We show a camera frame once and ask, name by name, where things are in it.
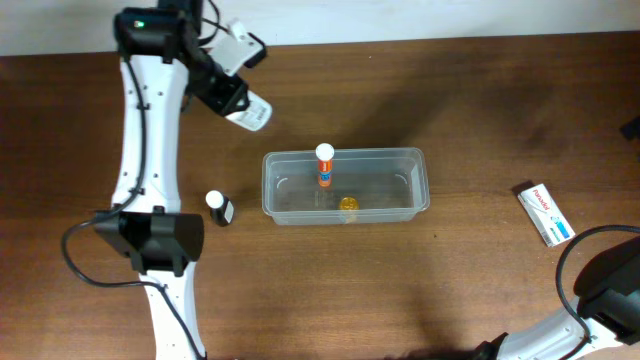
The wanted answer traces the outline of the white squeeze bottle clear cap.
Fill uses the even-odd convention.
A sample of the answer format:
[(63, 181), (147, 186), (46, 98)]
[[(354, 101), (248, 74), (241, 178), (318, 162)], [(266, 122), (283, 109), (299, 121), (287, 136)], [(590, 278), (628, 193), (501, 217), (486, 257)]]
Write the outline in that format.
[(273, 113), (270, 103), (252, 91), (248, 92), (248, 107), (226, 116), (226, 119), (246, 130), (257, 132), (265, 127)]

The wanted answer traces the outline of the dark bottle white cap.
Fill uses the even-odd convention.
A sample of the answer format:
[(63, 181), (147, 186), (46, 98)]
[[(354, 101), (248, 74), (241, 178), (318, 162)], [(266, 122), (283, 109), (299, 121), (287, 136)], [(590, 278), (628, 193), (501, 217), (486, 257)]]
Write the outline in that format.
[(232, 223), (235, 208), (227, 196), (211, 190), (206, 194), (205, 201), (210, 209), (210, 217), (218, 226), (225, 227)]

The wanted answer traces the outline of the orange tube white cap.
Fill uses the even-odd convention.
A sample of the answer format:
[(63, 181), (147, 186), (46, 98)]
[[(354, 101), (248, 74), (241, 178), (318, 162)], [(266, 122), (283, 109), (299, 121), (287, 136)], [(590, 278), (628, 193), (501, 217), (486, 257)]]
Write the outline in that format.
[(315, 150), (318, 161), (318, 183), (321, 187), (329, 187), (332, 182), (333, 158), (335, 150), (328, 143), (321, 143)]

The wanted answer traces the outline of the small gold lid jar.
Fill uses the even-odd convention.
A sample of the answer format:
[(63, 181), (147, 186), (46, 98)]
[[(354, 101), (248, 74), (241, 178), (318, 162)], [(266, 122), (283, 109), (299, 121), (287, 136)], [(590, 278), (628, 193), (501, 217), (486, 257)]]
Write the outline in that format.
[(355, 223), (360, 210), (359, 202), (354, 197), (343, 197), (339, 202), (338, 210), (345, 224)]

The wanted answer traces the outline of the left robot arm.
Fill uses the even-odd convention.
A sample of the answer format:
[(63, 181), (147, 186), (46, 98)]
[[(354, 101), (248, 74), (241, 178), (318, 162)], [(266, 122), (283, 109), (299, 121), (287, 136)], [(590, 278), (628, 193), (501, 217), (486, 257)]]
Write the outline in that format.
[(207, 356), (194, 296), (204, 221), (182, 212), (177, 180), (183, 102), (196, 97), (252, 132), (272, 115), (238, 74), (266, 57), (264, 42), (237, 20), (213, 24), (221, 38), (203, 37), (203, 13), (200, 0), (160, 1), (125, 8), (113, 21), (125, 92), (123, 149), (112, 207), (97, 213), (94, 229), (138, 273), (159, 359)]

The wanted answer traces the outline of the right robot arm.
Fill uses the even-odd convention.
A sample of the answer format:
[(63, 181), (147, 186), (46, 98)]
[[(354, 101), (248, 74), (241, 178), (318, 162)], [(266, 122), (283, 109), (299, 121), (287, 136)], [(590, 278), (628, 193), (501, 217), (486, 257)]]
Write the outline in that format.
[(594, 257), (574, 285), (570, 308), (525, 331), (484, 342), (473, 359), (580, 359), (590, 353), (639, 342), (639, 239), (637, 237)]

